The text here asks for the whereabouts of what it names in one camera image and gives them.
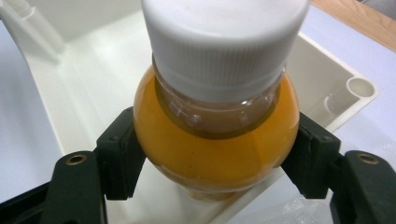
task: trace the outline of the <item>white bottle cap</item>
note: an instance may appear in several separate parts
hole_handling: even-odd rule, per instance
[[[143,0],[163,79],[190,98],[244,101],[281,75],[308,0]]]

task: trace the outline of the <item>juice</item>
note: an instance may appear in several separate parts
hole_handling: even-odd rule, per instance
[[[237,136],[207,138],[177,126],[164,112],[152,67],[134,100],[134,127],[148,159],[167,177],[193,191],[221,194],[261,182],[287,157],[298,130],[299,110],[287,76],[272,114]]]

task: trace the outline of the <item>bottle neck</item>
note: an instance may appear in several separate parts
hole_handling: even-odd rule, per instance
[[[168,117],[186,131],[206,138],[227,138],[249,132],[272,113],[278,100],[279,83],[284,71],[267,90],[246,100],[213,104],[190,98],[172,88],[156,72],[156,94]]]

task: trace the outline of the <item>white plastic tray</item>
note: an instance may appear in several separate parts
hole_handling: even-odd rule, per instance
[[[133,104],[151,50],[139,1],[29,1],[23,15],[0,0],[0,16],[30,66],[63,154],[94,149],[112,120]],[[300,35],[288,72],[301,111],[333,132],[377,95],[374,85]],[[107,202],[110,223],[224,223],[283,175],[230,201],[197,202],[144,165],[132,200]]]

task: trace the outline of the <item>plastic bottle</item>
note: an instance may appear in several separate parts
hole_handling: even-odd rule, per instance
[[[153,65],[134,99],[148,159],[222,200],[287,157],[299,110],[285,73],[307,0],[143,0]]]

